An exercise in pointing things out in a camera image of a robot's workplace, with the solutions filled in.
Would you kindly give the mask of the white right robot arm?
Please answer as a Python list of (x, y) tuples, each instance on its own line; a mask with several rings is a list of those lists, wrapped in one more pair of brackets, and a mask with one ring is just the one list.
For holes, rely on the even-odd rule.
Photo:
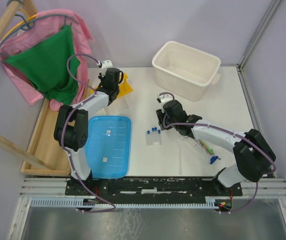
[(235, 164), (221, 169), (212, 179), (212, 189), (219, 196), (243, 181), (257, 183), (263, 175), (276, 171), (276, 155), (260, 131), (232, 131), (211, 124), (201, 116), (188, 115), (182, 104), (170, 95), (157, 97), (156, 110), (162, 130), (175, 129), (181, 136), (219, 146), (234, 155)]

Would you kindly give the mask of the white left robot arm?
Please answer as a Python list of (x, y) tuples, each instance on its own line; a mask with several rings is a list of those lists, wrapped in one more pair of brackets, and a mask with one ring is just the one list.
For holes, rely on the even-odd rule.
[(76, 189), (82, 195), (89, 195), (94, 189), (93, 174), (85, 151), (89, 118), (116, 100), (120, 93), (120, 84), (124, 80), (124, 72), (109, 67), (98, 78), (100, 83), (92, 95), (74, 105), (64, 104), (60, 107), (54, 128), (54, 139), (65, 151), (71, 177), (78, 181)]

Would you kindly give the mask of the yellow test tube rack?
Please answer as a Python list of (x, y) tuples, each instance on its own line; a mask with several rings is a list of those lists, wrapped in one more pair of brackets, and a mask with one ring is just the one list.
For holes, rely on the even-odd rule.
[(98, 91), (98, 86), (95, 88), (95, 90), (97, 92), (105, 93), (106, 95), (108, 95), (109, 101), (112, 102), (112, 101), (116, 100), (117, 98), (123, 97), (123, 96), (125, 96), (125, 95), (127, 95), (133, 91), (132, 87), (127, 82), (127, 80), (128, 80), (128, 76), (124, 73), (123, 81), (119, 85), (119, 94), (118, 95), (108, 94), (107, 92), (104, 92), (104, 91)]

